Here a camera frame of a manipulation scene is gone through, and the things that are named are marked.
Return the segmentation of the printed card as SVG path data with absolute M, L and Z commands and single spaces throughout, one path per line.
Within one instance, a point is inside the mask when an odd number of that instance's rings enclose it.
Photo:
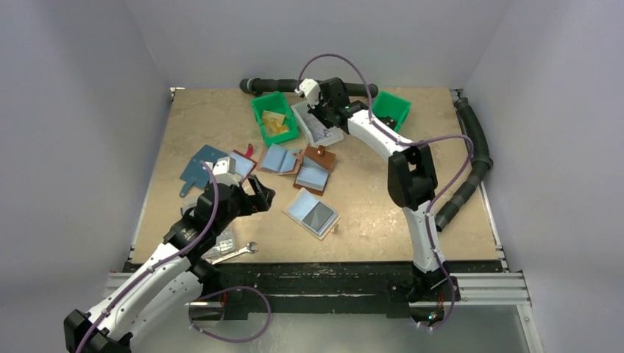
M 325 128 L 319 121 L 312 121 L 308 125 L 312 141 L 317 143 L 321 140 L 331 138 L 334 135 L 334 128 Z

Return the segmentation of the cream card holder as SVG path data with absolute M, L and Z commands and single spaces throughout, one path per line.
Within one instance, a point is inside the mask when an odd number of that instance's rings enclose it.
M 317 240 L 335 231 L 341 216 L 307 189 L 300 189 L 283 208 L 283 212 Z

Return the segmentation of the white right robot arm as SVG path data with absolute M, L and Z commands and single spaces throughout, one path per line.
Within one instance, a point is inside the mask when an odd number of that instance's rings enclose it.
M 429 145 L 402 137 L 365 104 L 351 101 L 347 85 L 337 77 L 321 82 L 304 79 L 299 90 L 307 101 L 308 112 L 325 127 L 338 127 L 387 162 L 387 191 L 405 215 L 412 262 L 422 273 L 413 280 L 414 292 L 422 299 L 433 298 L 442 289 L 442 281 L 435 273 L 444 270 L 444 260 L 430 214 L 438 181 Z

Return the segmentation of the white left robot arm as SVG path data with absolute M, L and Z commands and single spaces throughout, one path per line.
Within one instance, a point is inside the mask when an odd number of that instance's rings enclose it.
M 238 183 L 213 180 L 124 284 L 88 311 L 69 313 L 63 322 L 67 350 L 131 352 L 132 339 L 183 296 L 225 303 L 230 289 L 222 287 L 219 270 L 202 256 L 237 217 L 270 209 L 275 191 L 254 175 L 248 180 L 252 194 Z

